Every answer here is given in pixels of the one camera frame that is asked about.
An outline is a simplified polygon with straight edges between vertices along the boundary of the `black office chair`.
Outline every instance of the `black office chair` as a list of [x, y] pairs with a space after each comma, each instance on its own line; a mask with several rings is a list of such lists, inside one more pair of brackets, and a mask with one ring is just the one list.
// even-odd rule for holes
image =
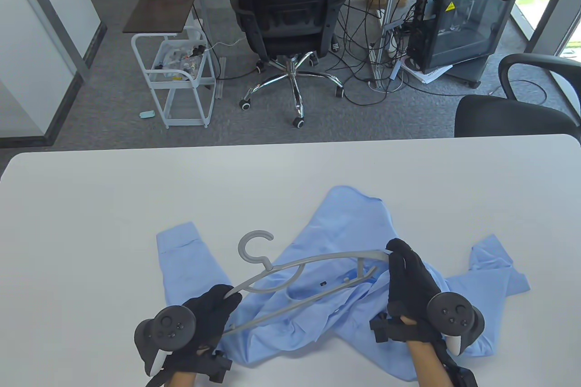
[[[343, 84], [331, 74], [299, 71], [307, 59], [317, 64], [329, 49], [337, 16], [345, 0], [230, 0], [236, 19], [248, 44], [260, 60], [282, 73], [251, 88], [240, 102], [243, 110], [251, 107], [251, 95], [259, 89], [288, 78], [298, 116], [293, 125], [305, 123], [303, 99], [296, 77], [327, 78], [336, 84], [335, 96], [343, 97]], [[285, 64], [276, 60], [285, 57]]]
[[508, 81], [514, 64], [539, 66], [565, 78], [581, 101], [581, 63], [542, 54], [511, 54], [500, 61], [498, 77], [507, 98], [466, 95], [456, 109], [455, 137], [569, 134], [581, 139], [581, 130], [564, 113], [517, 101]]

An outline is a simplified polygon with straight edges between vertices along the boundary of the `light blue shirt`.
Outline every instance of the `light blue shirt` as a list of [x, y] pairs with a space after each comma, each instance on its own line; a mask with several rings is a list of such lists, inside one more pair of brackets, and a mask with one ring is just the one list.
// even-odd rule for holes
[[[286, 263], [305, 257], [353, 250], [383, 250], [397, 237], [384, 203], [347, 186], [330, 190], [307, 227], [276, 260]], [[202, 242], [193, 223], [179, 225], [158, 234], [159, 262], [162, 268], [166, 302], [182, 304], [199, 296], [212, 285], [230, 280]], [[495, 236], [473, 247], [469, 271], [444, 279], [425, 263], [442, 291], [463, 294], [485, 317], [486, 327], [464, 356], [494, 354], [504, 299], [528, 291], [524, 275], [512, 266], [512, 259]], [[302, 348], [332, 330], [347, 343], [395, 377], [416, 378], [405, 343], [375, 343], [369, 321], [386, 309], [389, 270], [386, 263], [369, 260], [365, 272], [378, 267], [373, 279], [293, 310], [252, 329], [224, 337], [220, 347], [240, 364], [253, 364], [282, 351]], [[255, 284], [270, 288], [284, 283], [295, 272], [287, 269]], [[230, 317], [230, 325], [242, 325], [282, 307], [337, 287], [345, 278], [357, 275], [355, 259], [325, 260], [305, 267], [301, 277], [286, 289], [273, 294], [249, 294]]]

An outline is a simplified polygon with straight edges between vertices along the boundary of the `plastic bag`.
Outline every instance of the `plastic bag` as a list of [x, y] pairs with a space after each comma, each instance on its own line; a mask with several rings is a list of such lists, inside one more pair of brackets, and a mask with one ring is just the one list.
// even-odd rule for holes
[[[183, 47], [171, 49], [164, 56], [161, 69], [180, 69], [190, 74], [193, 78], [196, 78], [202, 63], [202, 54], [204, 53], [204, 50], [205, 47], [203, 45], [188, 49]], [[173, 80], [185, 79], [182, 74], [173, 72], [164, 73], [163, 75], [166, 76], [166, 78], [172, 78]]]

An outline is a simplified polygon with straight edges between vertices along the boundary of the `white metal cart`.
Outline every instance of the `white metal cart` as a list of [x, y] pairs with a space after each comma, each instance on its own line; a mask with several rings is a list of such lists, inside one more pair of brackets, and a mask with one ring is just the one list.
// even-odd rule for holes
[[[188, 39], [169, 39], [170, 37], [178, 36], [178, 33], [137, 33], [131, 38], [131, 47], [133, 48], [137, 62], [141, 67], [141, 72], [145, 77], [149, 90], [151, 90], [151, 95], [166, 128], [170, 126], [193, 125], [203, 125], [207, 128], [210, 124], [214, 101], [216, 99], [216, 74], [214, 73], [214, 66], [212, 65], [212, 57], [208, 50], [206, 36], [199, 28], [185, 26], [183, 29], [187, 30]], [[137, 49], [137, 40], [143, 37], [163, 37], [164, 39], [151, 69], [145, 68], [143, 59]], [[158, 69], [170, 50], [180, 48], [191, 50], [193, 47], [199, 45], [204, 45], [206, 50], [202, 54], [196, 77], [191, 76], [188, 72], [181, 69]], [[206, 68], [209, 70], [209, 76], [205, 76], [204, 74]], [[174, 77], [168, 78], [166, 74], [174, 74]], [[160, 95], [158, 95], [158, 91], [160, 90], [168, 90], [163, 108], [159, 99]], [[175, 118], [176, 113], [172, 113], [172, 105], [178, 99], [181, 101], [182, 107], [178, 108], [176, 112], [194, 112], [195, 114], [199, 114], [199, 118]], [[188, 102], [195, 103], [195, 106], [185, 107], [183, 103]], [[207, 107], [207, 115], [205, 114], [204, 106]]]

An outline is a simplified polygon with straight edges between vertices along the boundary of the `white table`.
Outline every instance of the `white table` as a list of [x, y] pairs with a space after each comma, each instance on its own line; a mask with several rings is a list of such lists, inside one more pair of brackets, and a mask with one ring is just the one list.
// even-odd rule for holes
[[[144, 387], [133, 345], [164, 306], [156, 233], [194, 221], [235, 284], [276, 257], [339, 184], [379, 196], [444, 275], [496, 234], [532, 291], [506, 301], [480, 387], [576, 385], [581, 327], [581, 152], [569, 136], [23, 153], [0, 181], [0, 371], [7, 386]], [[340, 339], [224, 386], [403, 387]]]

